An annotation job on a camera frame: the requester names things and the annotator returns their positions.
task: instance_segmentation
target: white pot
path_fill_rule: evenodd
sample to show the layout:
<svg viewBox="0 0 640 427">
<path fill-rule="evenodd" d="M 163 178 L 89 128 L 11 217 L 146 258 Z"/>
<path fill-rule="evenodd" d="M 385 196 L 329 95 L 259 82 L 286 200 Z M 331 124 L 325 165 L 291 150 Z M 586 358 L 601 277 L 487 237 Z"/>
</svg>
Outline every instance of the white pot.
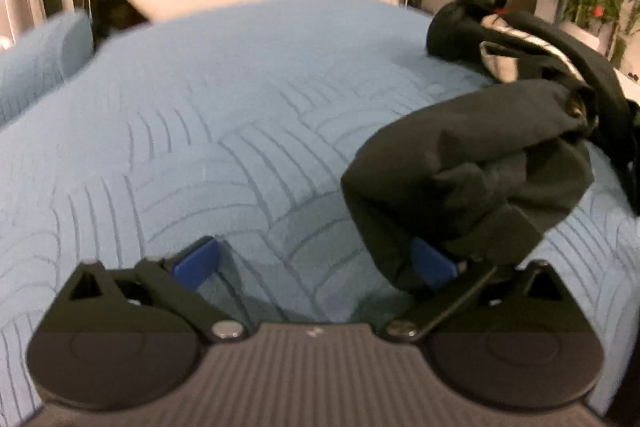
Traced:
<svg viewBox="0 0 640 427">
<path fill-rule="evenodd" d="M 582 44 L 586 44 L 588 47 L 594 50 L 598 50 L 600 47 L 600 39 L 594 35 L 591 35 L 588 31 L 578 28 L 574 23 L 568 21 L 562 21 L 559 28 L 571 35 L 573 38 L 578 39 Z"/>
</svg>

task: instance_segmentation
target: stitched pattern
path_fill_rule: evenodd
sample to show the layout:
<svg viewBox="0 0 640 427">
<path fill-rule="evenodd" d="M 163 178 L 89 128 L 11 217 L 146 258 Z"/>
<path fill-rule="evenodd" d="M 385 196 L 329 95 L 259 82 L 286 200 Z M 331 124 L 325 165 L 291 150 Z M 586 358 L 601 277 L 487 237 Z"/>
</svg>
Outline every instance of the stitched pattern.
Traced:
<svg viewBox="0 0 640 427">
<path fill-rule="evenodd" d="M 91 26 L 82 12 L 59 14 L 20 36 L 0 54 L 0 126 L 76 73 L 92 52 Z"/>
<path fill-rule="evenodd" d="M 24 350 L 80 259 L 130 267 L 215 234 L 231 253 L 200 293 L 249 327 L 382 324 L 402 311 L 408 299 L 364 250 L 339 180 L 381 126 L 488 83 L 426 57 L 427 25 L 369 0 L 207 12 L 114 38 L 7 126 L 0 426 L 40 404 Z M 607 347 L 591 397 L 606 409 L 637 331 L 640 241 L 591 151 L 596 184 L 532 257 L 554 263 Z"/>
</svg>

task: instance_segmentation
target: black jacket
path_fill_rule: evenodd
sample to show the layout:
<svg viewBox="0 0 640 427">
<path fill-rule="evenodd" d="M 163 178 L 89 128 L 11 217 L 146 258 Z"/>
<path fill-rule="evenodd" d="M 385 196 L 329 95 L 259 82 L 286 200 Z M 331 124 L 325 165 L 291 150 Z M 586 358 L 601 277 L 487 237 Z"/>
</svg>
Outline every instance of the black jacket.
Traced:
<svg viewBox="0 0 640 427">
<path fill-rule="evenodd" d="M 464 24 L 439 15 L 428 49 L 478 63 L 487 38 L 474 29 L 464 41 Z M 410 261 L 414 237 L 453 259 L 517 264 L 593 182 L 584 139 L 595 126 L 597 93 L 558 61 L 510 44 L 522 58 L 520 77 L 535 80 L 414 112 L 373 135 L 343 175 L 354 222 L 397 288 L 424 286 Z"/>
<path fill-rule="evenodd" d="M 489 40 L 536 56 L 537 51 L 528 48 L 526 43 L 483 28 L 479 21 L 488 13 L 484 8 L 459 2 L 446 5 L 435 15 L 429 27 L 428 53 L 452 62 L 480 64 L 479 43 Z M 609 61 L 571 35 L 528 12 L 507 13 L 502 18 L 514 28 L 539 36 L 560 49 L 593 88 L 599 125 L 590 139 L 610 158 L 631 207 L 639 214 L 640 112 L 637 103 L 625 100 Z M 529 72 L 524 78 L 548 78 L 544 64 L 539 62 L 538 66 L 537 71 Z"/>
</svg>

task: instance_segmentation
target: pillow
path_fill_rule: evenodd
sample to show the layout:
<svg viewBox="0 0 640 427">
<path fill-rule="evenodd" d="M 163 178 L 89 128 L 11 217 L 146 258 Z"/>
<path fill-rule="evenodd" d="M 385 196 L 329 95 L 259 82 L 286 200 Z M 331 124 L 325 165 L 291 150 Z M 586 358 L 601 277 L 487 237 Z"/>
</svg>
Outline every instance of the pillow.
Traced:
<svg viewBox="0 0 640 427">
<path fill-rule="evenodd" d="M 62 12 L 0 52 L 0 127 L 76 74 L 92 56 L 91 23 L 82 11 Z"/>
</svg>

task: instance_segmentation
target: black circular pad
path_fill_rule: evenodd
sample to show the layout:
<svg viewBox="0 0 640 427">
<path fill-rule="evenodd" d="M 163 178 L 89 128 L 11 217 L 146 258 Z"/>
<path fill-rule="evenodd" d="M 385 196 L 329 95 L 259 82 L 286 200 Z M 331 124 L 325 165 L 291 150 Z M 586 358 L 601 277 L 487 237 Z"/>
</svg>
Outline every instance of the black circular pad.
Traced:
<svg viewBox="0 0 640 427">
<path fill-rule="evenodd" d="M 604 355 L 587 323 L 562 311 L 522 298 L 453 317 L 429 339 L 433 368 L 463 396 L 492 407 L 564 407 L 591 390 Z"/>
<path fill-rule="evenodd" d="M 41 393 L 76 409 L 126 409 L 163 396 L 189 376 L 199 343 L 184 320 L 102 300 L 72 302 L 68 324 L 34 334 L 26 358 Z"/>
</svg>

